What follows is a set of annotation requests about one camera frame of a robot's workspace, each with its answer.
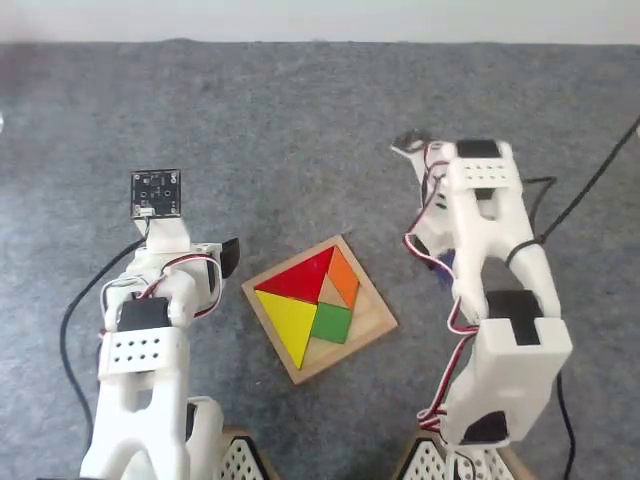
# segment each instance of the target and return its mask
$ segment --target white wall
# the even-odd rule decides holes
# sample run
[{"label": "white wall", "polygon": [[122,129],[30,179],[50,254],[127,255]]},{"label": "white wall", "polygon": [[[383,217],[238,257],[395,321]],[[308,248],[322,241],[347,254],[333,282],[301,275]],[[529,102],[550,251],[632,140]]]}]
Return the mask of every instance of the white wall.
[{"label": "white wall", "polygon": [[640,44],[640,0],[0,0],[0,41]]}]

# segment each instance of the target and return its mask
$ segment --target gray carpet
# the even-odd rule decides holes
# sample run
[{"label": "gray carpet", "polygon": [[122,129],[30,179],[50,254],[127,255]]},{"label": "gray carpet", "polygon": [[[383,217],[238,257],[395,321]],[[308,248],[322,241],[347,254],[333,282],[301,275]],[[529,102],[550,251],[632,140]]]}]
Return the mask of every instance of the gray carpet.
[{"label": "gray carpet", "polygon": [[[153,167],[183,169],[194,241],[242,241],[221,308],[190,331],[191,392],[249,428],[284,479],[389,478],[455,339],[450,295],[402,246],[417,183],[388,144],[411,127],[512,142],[523,176],[560,177],[544,225],[637,115],[639,80],[631,46],[0,47],[0,478],[77,473],[84,425],[58,325],[136,238],[128,173]],[[639,156],[635,139],[547,246],[575,344],[575,478],[637,472]],[[240,284],[337,233],[400,327],[294,387]],[[100,327],[94,291],[69,331],[92,406]],[[552,479],[567,446],[554,399],[517,450]]]}]

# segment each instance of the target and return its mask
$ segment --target tangram puzzle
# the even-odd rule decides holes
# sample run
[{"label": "tangram puzzle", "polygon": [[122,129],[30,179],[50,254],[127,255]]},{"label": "tangram puzzle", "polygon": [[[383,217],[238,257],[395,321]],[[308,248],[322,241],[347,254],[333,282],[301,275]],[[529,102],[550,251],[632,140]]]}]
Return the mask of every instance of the tangram puzzle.
[{"label": "tangram puzzle", "polygon": [[341,236],[242,288],[294,383],[397,326]]}]

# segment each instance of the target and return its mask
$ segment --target green square piece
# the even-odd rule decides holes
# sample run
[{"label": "green square piece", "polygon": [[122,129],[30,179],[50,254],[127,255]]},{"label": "green square piece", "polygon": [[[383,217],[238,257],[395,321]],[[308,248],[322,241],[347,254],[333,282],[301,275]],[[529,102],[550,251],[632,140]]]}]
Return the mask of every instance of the green square piece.
[{"label": "green square piece", "polygon": [[347,341],[351,316],[351,310],[346,308],[318,303],[311,336],[334,343],[344,343]]}]

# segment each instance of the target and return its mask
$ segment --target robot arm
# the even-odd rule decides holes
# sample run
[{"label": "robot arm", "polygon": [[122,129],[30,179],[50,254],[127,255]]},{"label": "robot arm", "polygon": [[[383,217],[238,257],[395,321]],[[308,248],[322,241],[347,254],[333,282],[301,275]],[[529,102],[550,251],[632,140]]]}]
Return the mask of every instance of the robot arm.
[{"label": "robot arm", "polygon": [[533,239],[511,147],[427,139],[417,151],[398,144],[392,149],[411,161],[421,183],[423,208],[408,234],[430,257],[455,252],[452,293],[478,327],[468,339],[469,362],[446,396],[441,435],[458,449],[521,440],[548,402],[572,345],[540,245],[521,250],[510,264],[522,290],[484,290],[485,259],[506,260],[514,247]]},{"label": "robot arm", "polygon": [[239,244],[191,243],[180,217],[178,170],[133,172],[131,198],[132,217],[147,241],[100,296],[100,392],[80,474],[209,480],[218,472],[212,452],[223,416],[214,400],[188,398],[186,329],[219,304]]}]

